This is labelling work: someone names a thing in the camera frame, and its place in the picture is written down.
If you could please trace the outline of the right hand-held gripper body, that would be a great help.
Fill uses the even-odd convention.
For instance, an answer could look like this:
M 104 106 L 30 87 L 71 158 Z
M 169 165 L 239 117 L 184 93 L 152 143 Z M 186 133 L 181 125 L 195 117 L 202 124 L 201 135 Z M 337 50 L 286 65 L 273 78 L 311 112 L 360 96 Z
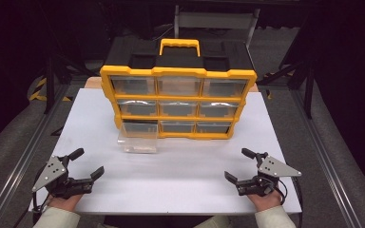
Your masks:
M 300 177 L 302 173 L 270 155 L 255 155 L 258 174 L 251 180 L 237 180 L 236 187 L 240 196 L 258 195 L 264 197 L 278 189 L 281 177 Z

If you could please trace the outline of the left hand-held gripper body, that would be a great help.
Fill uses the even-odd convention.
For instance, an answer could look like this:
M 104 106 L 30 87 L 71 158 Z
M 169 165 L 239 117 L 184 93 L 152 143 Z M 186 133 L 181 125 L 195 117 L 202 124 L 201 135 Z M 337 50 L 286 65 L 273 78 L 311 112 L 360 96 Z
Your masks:
M 72 196 L 91 193 L 93 179 L 76 180 L 68 175 L 68 163 L 77 158 L 76 155 L 51 156 L 37 175 L 31 191 L 36 193 L 45 188 L 51 196 L 66 200 Z

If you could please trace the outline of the pulled-out clear plastic drawer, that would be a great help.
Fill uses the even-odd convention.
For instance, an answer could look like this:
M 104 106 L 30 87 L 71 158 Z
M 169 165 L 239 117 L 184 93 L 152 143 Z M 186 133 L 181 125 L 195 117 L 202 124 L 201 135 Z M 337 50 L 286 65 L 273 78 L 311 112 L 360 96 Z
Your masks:
M 157 142 L 156 123 L 123 123 L 118 136 L 118 145 L 127 153 L 154 154 Z

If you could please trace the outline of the yellow black organizer cabinet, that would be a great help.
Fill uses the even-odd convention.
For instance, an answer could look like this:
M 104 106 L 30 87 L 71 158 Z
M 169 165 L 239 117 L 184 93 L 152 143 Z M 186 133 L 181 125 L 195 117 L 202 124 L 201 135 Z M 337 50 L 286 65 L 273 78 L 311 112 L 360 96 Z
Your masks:
M 245 99 L 257 80 L 252 60 L 243 42 L 199 41 L 192 39 L 162 39 L 159 42 L 135 38 L 117 38 L 100 70 L 102 89 L 109 99 L 117 128 L 122 125 L 116 120 L 115 98 L 110 78 L 112 76 L 176 76 L 203 79 L 245 79 Z M 215 138 L 209 134 L 202 137 L 173 137 L 188 139 L 229 139 L 234 133 Z

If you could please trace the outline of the person's right hand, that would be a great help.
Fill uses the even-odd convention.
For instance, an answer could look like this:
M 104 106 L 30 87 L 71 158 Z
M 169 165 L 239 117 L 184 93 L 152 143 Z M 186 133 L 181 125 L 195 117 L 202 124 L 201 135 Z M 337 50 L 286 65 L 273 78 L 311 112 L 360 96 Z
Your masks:
M 255 205 L 256 210 L 261 212 L 279 206 L 281 194 L 278 191 L 273 191 L 271 194 L 263 197 L 258 195 L 248 195 L 247 198 Z

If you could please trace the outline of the person's left hand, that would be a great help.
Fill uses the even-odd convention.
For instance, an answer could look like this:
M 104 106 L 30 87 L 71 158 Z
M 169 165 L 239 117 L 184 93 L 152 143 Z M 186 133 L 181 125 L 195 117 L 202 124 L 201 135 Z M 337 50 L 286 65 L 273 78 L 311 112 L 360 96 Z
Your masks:
M 55 198 L 53 196 L 50 196 L 48 198 L 49 199 L 48 206 L 73 212 L 81 198 L 82 195 L 75 195 L 70 197 L 69 199 Z

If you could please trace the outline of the yellow black floor tape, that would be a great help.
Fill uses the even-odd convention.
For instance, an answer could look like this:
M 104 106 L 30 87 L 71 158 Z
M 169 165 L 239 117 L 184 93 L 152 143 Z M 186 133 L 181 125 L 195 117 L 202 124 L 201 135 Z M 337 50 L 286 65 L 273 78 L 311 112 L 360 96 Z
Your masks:
M 38 100 L 38 101 L 44 101 L 46 102 L 48 100 L 48 97 L 46 95 L 41 95 L 40 92 L 43 88 L 43 86 L 47 83 L 47 78 L 42 77 L 40 81 L 37 83 L 37 86 L 32 91 L 31 95 L 29 96 L 29 100 Z

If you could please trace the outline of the black tripod stand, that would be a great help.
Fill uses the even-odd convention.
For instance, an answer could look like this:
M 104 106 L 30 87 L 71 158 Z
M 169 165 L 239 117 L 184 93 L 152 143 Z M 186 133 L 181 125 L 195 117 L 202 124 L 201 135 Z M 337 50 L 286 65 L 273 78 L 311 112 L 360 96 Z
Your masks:
M 68 67 L 74 68 L 82 75 L 96 76 L 96 73 L 87 69 L 85 66 L 79 65 L 76 62 L 70 60 L 63 54 L 51 53 L 46 58 L 45 77 L 46 91 L 47 91 L 47 103 L 45 113 L 49 114 L 51 109 L 54 107 L 57 99 L 55 98 L 55 79 L 58 79 L 61 85 L 68 85 L 72 76 Z
M 316 37 L 314 35 L 315 28 L 316 26 L 313 21 L 310 18 L 306 19 L 279 64 L 279 71 L 266 73 L 258 81 L 259 86 L 266 86 L 292 72 L 293 76 L 287 82 L 287 86 L 291 90 L 299 90 L 300 86 L 305 83 L 303 110 L 309 119 L 312 118 L 311 104 L 314 89 L 313 64 L 317 55 Z

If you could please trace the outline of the set of closed clear drawers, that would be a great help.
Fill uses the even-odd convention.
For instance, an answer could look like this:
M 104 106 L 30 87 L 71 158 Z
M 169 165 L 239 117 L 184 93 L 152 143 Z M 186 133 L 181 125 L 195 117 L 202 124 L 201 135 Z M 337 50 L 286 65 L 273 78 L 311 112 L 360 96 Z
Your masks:
M 132 137 L 226 137 L 240 116 L 245 79 L 112 76 L 116 120 Z

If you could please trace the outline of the aluminium rail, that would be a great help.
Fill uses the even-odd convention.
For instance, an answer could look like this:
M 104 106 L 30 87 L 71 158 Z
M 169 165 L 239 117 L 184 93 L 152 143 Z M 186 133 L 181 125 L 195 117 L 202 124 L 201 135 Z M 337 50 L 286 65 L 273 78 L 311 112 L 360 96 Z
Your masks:
M 303 99 L 299 91 L 291 90 L 290 91 L 292 99 L 300 113 L 301 119 L 304 121 L 304 124 L 307 128 L 307 131 L 312 138 L 314 147 L 317 151 L 317 158 L 320 163 L 320 166 L 323 170 L 323 173 L 330 185 L 330 188 L 333 192 L 333 195 L 336 199 L 336 204 L 347 224 L 348 228 L 362 228 L 360 220 L 355 213 L 355 209 L 351 204 L 349 197 L 344 189 L 342 181 L 340 180 L 335 166 L 333 165 L 331 159 L 329 158 L 329 154 L 326 150 L 326 147 L 320 138 L 320 135 L 317 132 L 316 125 L 312 119 L 310 119 L 303 107 Z
M 59 85 L 58 90 L 54 93 L 52 99 L 53 105 L 47 114 L 44 114 L 40 122 L 37 124 L 25 150 L 18 159 L 13 170 L 10 172 L 8 179 L 5 182 L 4 187 L 0 191 L 0 219 L 3 216 L 4 210 L 8 206 L 12 196 L 14 195 L 17 187 L 19 186 L 29 164 L 35 154 L 36 147 L 39 145 L 43 133 L 46 131 L 50 120 L 52 119 L 57 107 L 66 95 L 68 85 Z

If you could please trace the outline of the grey metal frame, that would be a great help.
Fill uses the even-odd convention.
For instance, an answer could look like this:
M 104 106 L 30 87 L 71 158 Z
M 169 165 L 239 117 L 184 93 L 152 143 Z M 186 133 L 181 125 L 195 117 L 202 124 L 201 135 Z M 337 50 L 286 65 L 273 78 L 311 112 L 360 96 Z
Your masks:
M 246 30 L 245 44 L 247 47 L 253 38 L 260 9 L 251 13 L 221 13 L 183 11 L 180 6 L 174 12 L 174 37 L 180 37 L 181 28 L 193 29 L 242 29 Z

